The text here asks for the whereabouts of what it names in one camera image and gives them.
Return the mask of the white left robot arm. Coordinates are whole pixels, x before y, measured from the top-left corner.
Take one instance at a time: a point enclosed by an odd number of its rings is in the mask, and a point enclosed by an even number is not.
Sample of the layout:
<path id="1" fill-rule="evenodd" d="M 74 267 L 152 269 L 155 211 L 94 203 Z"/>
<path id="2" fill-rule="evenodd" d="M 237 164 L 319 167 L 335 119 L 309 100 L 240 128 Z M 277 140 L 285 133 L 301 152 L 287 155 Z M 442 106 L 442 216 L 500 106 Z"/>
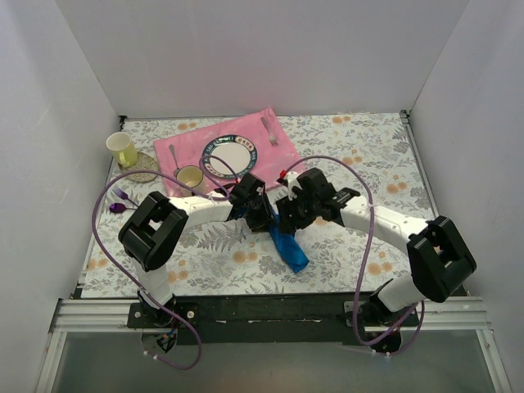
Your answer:
<path id="1" fill-rule="evenodd" d="M 253 233 L 266 232 L 275 223 L 265 183 L 245 174 L 237 183 L 202 196 L 168 198 L 152 192 L 119 232 L 118 239 L 136 269 L 142 313 L 156 327 L 174 317 L 175 295 L 166 264 L 184 230 L 198 225 L 244 219 Z"/>

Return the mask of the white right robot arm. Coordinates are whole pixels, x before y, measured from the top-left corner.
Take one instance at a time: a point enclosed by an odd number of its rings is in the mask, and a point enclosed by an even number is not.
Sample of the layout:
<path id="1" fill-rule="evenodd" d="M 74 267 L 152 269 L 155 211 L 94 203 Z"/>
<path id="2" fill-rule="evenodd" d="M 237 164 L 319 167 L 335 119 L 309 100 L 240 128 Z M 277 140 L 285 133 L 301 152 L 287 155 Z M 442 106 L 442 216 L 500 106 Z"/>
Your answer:
<path id="1" fill-rule="evenodd" d="M 287 189 L 276 203 L 283 232 L 294 234 L 322 218 L 371 234 L 408 257 L 409 273 L 383 283 L 359 304 L 359 321 L 386 326 L 422 300 L 443 303 L 477 269 L 454 222 L 445 216 L 420 219 L 374 206 L 351 188 L 335 189 L 317 168 L 301 174 L 283 171 L 278 182 Z"/>

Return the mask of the blue cloth napkin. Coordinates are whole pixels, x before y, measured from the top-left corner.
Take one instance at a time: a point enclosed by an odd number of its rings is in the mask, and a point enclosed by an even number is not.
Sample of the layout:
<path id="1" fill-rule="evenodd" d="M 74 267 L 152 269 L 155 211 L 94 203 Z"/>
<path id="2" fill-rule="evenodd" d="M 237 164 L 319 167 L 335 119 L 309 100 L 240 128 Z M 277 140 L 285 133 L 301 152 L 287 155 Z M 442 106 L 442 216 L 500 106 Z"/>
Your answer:
<path id="1" fill-rule="evenodd" d="M 252 233 L 268 233 L 282 260 L 294 273 L 299 273 L 308 265 L 309 259 L 292 235 L 280 232 L 279 215 L 272 206 L 269 208 L 273 220 L 269 224 L 264 224 L 261 228 L 253 228 L 253 225 L 249 222 L 247 210 L 241 210 L 244 215 L 237 214 L 233 216 L 233 220 L 244 219 Z"/>

